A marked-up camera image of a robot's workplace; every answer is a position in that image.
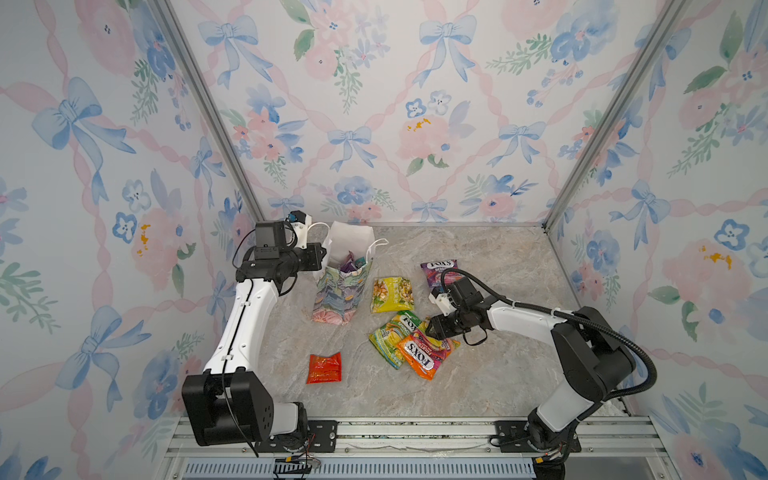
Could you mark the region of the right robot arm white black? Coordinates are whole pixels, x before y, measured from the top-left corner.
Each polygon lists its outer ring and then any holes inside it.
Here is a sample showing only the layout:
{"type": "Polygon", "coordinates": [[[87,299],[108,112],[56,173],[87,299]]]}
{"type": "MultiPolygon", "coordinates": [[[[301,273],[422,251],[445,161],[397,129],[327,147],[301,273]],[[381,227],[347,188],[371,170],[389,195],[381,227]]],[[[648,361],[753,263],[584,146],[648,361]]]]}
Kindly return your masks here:
{"type": "Polygon", "coordinates": [[[563,380],[528,415],[520,438],[535,451],[571,441],[578,424],[599,410],[636,368],[627,344],[592,308],[570,312],[485,296],[466,277],[432,289],[429,300],[440,310],[427,327],[433,338],[463,336],[478,327],[516,333],[555,349],[563,380]]]}

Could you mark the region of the purple candy bag back side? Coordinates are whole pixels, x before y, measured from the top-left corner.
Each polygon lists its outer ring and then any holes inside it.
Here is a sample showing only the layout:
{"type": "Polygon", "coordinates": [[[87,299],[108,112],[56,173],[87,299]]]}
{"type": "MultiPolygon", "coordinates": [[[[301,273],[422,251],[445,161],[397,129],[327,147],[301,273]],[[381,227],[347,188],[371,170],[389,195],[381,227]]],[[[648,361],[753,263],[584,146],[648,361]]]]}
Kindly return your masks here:
{"type": "Polygon", "coordinates": [[[348,252],[344,261],[339,266],[339,271],[342,273],[351,273],[357,270],[355,254],[351,251],[348,252]]]}

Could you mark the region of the orange Fox's candy bag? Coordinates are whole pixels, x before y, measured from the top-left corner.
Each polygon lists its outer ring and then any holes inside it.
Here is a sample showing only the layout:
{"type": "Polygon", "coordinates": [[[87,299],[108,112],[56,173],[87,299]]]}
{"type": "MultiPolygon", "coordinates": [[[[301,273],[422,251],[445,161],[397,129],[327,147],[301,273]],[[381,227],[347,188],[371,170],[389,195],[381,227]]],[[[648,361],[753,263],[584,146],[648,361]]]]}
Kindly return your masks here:
{"type": "Polygon", "coordinates": [[[431,381],[460,343],[453,339],[439,340],[428,335],[429,326],[430,322],[424,321],[398,343],[397,349],[421,378],[431,381]]]}

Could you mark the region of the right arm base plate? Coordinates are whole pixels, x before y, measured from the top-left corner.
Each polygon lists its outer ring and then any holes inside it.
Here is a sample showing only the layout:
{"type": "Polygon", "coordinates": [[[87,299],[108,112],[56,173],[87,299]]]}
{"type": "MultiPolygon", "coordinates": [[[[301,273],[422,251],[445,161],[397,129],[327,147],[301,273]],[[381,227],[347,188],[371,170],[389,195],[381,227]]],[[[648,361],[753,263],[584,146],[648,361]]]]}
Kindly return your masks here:
{"type": "Polygon", "coordinates": [[[579,421],[571,422],[564,430],[550,431],[545,425],[531,424],[528,420],[500,420],[494,423],[495,433],[489,438],[491,446],[502,453],[553,454],[568,450],[582,451],[576,428],[579,421]]]}

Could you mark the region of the floral paper gift bag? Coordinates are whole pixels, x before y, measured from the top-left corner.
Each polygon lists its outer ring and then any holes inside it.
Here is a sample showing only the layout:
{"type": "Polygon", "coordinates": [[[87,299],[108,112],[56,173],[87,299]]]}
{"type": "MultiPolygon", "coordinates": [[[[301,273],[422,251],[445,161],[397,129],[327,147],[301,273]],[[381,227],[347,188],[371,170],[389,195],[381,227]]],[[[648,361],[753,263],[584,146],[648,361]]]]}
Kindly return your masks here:
{"type": "Polygon", "coordinates": [[[386,246],[385,238],[377,238],[372,227],[333,222],[322,246],[327,254],[321,270],[314,274],[317,294],[311,319],[317,323],[347,325],[357,312],[363,298],[376,249],[386,246]],[[351,273],[342,273],[339,266],[348,252],[356,260],[365,257],[367,264],[351,273]]]}

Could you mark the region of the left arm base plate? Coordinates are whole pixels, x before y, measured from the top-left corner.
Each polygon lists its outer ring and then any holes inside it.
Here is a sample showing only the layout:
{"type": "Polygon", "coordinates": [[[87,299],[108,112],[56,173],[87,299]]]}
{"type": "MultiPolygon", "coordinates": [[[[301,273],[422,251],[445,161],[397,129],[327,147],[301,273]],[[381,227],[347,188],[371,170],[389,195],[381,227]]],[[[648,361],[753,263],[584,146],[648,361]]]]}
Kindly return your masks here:
{"type": "Polygon", "coordinates": [[[308,420],[290,434],[257,442],[255,448],[258,453],[299,454],[305,450],[309,453],[334,453],[338,426],[335,420],[308,420]]]}

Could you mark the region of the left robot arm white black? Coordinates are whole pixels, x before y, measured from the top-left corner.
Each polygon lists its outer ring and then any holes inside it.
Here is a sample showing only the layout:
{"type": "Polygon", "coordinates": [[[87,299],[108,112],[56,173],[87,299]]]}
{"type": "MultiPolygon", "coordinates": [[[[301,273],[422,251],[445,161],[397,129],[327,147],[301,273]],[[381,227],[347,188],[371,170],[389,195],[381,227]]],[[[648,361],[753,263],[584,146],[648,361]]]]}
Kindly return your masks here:
{"type": "Polygon", "coordinates": [[[203,371],[182,385],[198,445],[245,443],[257,452],[306,446],[310,431],[303,404],[274,400],[256,370],[280,288],[300,272],[318,271],[325,255],[317,242],[247,251],[236,269],[235,300],[219,344],[203,371]]]}

